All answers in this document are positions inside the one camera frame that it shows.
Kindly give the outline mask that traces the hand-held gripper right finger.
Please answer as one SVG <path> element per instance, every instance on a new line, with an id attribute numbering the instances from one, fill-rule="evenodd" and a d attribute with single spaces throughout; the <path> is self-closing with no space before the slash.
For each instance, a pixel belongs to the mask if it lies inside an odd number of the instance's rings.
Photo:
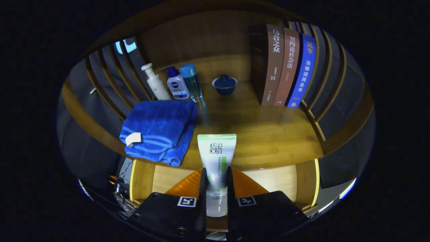
<path id="1" fill-rule="evenodd" d="M 227 241 L 281 242 L 309 218 L 282 191 L 251 196 L 235 194 L 232 168 L 227 169 Z"/>

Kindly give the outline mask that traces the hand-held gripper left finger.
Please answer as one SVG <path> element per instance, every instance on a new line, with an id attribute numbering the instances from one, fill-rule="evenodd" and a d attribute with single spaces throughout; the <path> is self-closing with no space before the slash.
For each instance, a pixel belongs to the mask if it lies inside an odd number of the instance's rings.
<path id="1" fill-rule="evenodd" d="M 158 242 L 206 241 L 206 169 L 198 197 L 154 192 L 128 218 L 134 229 Z"/>

